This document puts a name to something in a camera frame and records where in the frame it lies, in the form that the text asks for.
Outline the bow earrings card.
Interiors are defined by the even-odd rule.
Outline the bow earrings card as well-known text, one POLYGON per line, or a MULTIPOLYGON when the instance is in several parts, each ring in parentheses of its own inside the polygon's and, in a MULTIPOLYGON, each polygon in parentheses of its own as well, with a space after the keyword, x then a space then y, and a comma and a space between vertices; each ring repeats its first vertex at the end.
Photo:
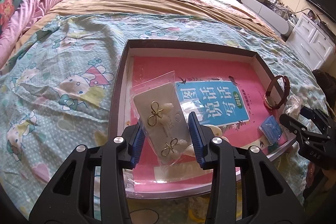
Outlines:
POLYGON ((175 164, 192 145, 189 127, 175 87, 175 72, 136 84, 130 103, 163 170, 175 164))

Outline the pink book blue label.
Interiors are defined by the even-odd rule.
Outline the pink book blue label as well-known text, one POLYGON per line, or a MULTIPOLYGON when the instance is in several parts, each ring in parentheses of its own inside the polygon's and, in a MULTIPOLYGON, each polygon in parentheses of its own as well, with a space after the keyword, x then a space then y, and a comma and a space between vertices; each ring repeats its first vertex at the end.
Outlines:
MULTIPOLYGON (((278 117, 277 110, 264 106, 264 94, 273 74, 259 57, 234 60, 188 59, 181 57, 140 57, 133 59, 132 86, 144 88, 175 81, 177 97, 185 115, 194 111, 201 124, 218 126, 219 136, 236 147, 259 147, 268 157, 282 154, 293 143, 283 132, 270 144, 262 123, 278 117)), ((133 171, 134 190, 145 196, 185 196, 203 192, 211 172, 202 170, 190 155, 162 169, 153 149, 146 144, 139 165, 133 171)))

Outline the cream polka dot hair claw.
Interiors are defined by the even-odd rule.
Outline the cream polka dot hair claw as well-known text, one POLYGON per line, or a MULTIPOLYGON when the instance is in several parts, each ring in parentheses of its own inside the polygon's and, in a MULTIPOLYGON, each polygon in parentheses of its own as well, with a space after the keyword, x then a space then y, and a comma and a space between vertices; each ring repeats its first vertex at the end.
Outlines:
MULTIPOLYGON (((228 138, 223 136, 223 132, 221 130, 220 127, 215 126, 215 125, 211 125, 211 124, 205 124, 206 127, 210 128, 211 131, 213 132, 214 136, 216 137, 220 137, 222 139, 224 139, 225 141, 229 142, 228 138)), ((189 155, 192 157, 195 157, 195 152, 194 152, 194 147, 193 145, 190 145, 187 150, 185 151, 185 155, 189 155)))

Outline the pink quilt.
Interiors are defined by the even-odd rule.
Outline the pink quilt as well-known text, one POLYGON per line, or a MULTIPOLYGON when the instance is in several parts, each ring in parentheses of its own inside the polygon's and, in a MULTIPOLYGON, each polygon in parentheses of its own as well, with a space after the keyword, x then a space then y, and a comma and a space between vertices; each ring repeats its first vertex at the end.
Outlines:
POLYGON ((62 0, 22 0, 1 32, 1 66, 9 58, 15 43, 32 25, 62 0))

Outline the dark cardboard tray box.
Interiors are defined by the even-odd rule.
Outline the dark cardboard tray box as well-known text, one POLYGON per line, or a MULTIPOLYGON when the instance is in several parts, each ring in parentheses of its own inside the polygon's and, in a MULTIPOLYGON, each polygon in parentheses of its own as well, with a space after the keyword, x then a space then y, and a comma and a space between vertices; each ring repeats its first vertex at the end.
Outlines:
POLYGON ((277 123, 286 96, 258 53, 215 44, 129 40, 109 137, 124 146, 130 198, 208 193, 220 145, 274 160, 295 141, 277 123))

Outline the white drawer cabinet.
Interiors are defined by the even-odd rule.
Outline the white drawer cabinet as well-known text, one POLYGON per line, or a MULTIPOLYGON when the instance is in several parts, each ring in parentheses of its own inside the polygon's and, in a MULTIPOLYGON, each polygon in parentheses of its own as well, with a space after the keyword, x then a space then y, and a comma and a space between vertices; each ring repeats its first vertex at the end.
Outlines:
POLYGON ((301 14, 286 45, 311 71, 328 71, 335 60, 335 43, 305 14, 301 14))

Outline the tan bed blanket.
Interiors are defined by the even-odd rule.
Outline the tan bed blanket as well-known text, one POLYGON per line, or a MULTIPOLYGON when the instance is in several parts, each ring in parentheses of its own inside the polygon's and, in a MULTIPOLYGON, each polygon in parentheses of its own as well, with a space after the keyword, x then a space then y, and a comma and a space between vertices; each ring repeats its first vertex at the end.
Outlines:
POLYGON ((239 26, 277 41, 281 40, 264 20, 237 0, 62 0, 17 40, 11 52, 16 53, 34 32, 40 30, 56 15, 115 12, 196 16, 239 26))

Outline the hello kitty bed sheet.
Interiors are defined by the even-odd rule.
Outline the hello kitty bed sheet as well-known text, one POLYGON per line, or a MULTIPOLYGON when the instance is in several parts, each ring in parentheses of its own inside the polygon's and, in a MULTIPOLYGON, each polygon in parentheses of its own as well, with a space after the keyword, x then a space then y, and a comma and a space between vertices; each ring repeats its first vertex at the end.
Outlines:
POLYGON ((326 109, 309 68, 268 35, 182 15, 89 14, 42 19, 1 70, 1 186, 24 217, 69 153, 107 140, 114 83, 126 42, 211 43, 257 52, 285 75, 291 95, 326 109))

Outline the blue item in plastic bag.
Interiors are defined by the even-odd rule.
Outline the blue item in plastic bag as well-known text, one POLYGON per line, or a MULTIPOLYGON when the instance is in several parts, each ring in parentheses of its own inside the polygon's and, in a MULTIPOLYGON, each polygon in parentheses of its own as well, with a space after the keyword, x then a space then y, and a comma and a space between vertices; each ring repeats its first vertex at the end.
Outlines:
POLYGON ((259 129, 270 144, 276 143, 282 135, 282 129, 273 115, 266 118, 259 129))

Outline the white low tv bench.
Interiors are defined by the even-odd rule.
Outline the white low tv bench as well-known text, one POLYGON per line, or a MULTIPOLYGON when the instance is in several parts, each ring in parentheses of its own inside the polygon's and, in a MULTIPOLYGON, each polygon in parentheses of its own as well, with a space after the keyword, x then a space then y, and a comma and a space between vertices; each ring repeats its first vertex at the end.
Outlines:
POLYGON ((293 27, 280 15, 265 5, 266 0, 237 0, 260 16, 270 27, 286 41, 293 27))

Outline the clear bag small jewelry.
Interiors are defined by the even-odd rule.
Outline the clear bag small jewelry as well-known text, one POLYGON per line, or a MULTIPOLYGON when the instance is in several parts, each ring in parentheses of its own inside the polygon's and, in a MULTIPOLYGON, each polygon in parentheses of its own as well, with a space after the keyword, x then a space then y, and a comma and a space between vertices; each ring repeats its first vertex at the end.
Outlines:
POLYGON ((294 119, 298 119, 302 108, 302 103, 303 101, 300 97, 295 95, 289 96, 283 113, 289 115, 294 119))

